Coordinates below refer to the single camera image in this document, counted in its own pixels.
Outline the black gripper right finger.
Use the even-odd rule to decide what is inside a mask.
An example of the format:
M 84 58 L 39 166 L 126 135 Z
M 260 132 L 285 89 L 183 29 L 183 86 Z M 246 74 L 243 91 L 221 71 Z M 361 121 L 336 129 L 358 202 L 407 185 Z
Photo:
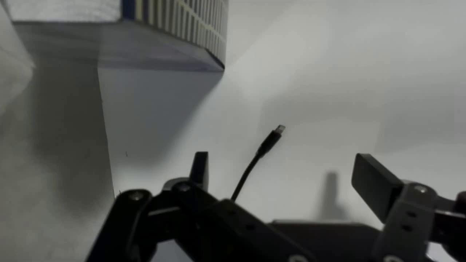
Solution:
M 403 182 L 368 153 L 355 156 L 351 185 L 381 222 L 403 189 Z

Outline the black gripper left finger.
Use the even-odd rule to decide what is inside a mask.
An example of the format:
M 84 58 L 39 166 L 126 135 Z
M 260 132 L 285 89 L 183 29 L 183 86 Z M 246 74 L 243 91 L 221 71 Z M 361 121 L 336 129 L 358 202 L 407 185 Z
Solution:
M 208 189 L 208 153 L 196 151 L 189 172 L 189 180 L 202 189 Z

